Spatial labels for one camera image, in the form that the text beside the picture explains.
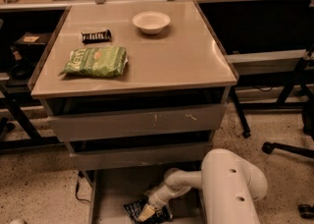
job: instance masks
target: caster wheel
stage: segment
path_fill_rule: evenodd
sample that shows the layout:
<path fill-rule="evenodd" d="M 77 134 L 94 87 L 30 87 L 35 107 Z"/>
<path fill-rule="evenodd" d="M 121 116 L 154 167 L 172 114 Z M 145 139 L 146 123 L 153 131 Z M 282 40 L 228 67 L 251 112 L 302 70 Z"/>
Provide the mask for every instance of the caster wheel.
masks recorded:
<path fill-rule="evenodd" d="M 301 204 L 298 207 L 298 212 L 303 219 L 314 218 L 314 208 L 308 204 Z"/>
<path fill-rule="evenodd" d="M 244 132 L 242 133 L 242 135 L 244 136 L 245 139 L 248 139 L 249 137 L 251 137 L 251 133 L 248 133 L 248 132 Z"/>
<path fill-rule="evenodd" d="M 268 141 L 264 142 L 263 147 L 262 147 L 262 150 L 263 150 L 265 153 L 271 154 L 274 149 L 275 149 L 275 148 L 273 147 L 273 144 L 272 144 L 272 143 L 270 143 L 270 142 L 268 142 Z"/>
<path fill-rule="evenodd" d="M 8 133 L 10 133 L 11 131 L 13 131 L 16 128 L 16 126 L 12 123 L 8 123 L 7 124 L 7 131 Z"/>

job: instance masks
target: green bag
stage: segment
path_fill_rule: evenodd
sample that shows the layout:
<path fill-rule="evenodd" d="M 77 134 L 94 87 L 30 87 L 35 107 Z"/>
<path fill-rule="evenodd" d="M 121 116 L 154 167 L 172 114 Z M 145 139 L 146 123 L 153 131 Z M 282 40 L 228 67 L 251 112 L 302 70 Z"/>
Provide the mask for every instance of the green bag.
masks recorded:
<path fill-rule="evenodd" d="M 105 46 L 77 49 L 61 74 L 111 78 L 120 76 L 127 63 L 125 47 Z"/>

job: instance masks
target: desk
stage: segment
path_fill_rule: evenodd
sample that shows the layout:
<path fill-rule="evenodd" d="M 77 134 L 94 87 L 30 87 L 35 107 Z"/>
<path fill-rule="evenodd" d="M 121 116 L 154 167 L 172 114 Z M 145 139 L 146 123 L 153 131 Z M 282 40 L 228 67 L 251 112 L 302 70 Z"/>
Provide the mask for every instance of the desk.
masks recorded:
<path fill-rule="evenodd" d="M 131 19 L 147 10 L 168 14 L 171 24 L 157 35 L 142 34 Z M 80 33 L 104 28 L 111 30 L 113 45 L 127 49 L 124 74 L 114 79 L 59 75 L 70 51 L 85 47 Z M 44 104 L 77 168 L 90 171 L 201 160 L 234 84 L 233 71 L 192 1 L 120 1 L 72 6 L 31 95 Z M 184 132 L 206 132 L 208 138 L 187 140 Z M 85 151 L 90 142 L 92 151 Z"/>

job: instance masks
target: speckled floor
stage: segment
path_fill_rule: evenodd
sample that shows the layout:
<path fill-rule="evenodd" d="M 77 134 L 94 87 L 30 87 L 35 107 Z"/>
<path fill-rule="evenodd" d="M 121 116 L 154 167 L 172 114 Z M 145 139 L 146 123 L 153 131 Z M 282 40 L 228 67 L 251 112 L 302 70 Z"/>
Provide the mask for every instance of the speckled floor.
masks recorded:
<path fill-rule="evenodd" d="M 246 116 L 252 134 L 249 139 L 242 136 L 241 124 L 230 102 L 214 137 L 214 147 L 234 151 L 265 173 L 269 191 L 264 199 L 256 202 L 261 223 L 309 223 L 299 217 L 297 206 L 314 204 L 313 160 L 280 150 L 271 155 L 261 151 L 266 140 L 313 148 L 312 139 L 302 132 L 301 114 L 273 111 L 247 112 Z M 36 121 L 41 130 L 51 134 L 44 121 Z M 89 204 L 75 197 L 78 172 L 62 145 L 0 154 L 0 164 L 1 224 L 14 218 L 23 218 L 27 224 L 88 223 Z M 78 195 L 89 199 L 89 185 L 85 179 L 79 181 Z"/>

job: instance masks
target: drawer front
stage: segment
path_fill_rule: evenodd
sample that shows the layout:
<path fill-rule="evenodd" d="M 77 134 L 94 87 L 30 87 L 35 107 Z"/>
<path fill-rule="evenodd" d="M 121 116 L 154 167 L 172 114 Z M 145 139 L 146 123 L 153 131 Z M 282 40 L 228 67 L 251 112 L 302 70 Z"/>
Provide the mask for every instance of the drawer front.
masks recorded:
<path fill-rule="evenodd" d="M 226 104 L 206 104 L 51 116 L 48 121 L 60 141 L 102 140 L 217 130 L 225 111 Z"/>
<path fill-rule="evenodd" d="M 78 170 L 88 171 L 202 160 L 211 148 L 207 141 L 71 153 L 70 157 Z"/>

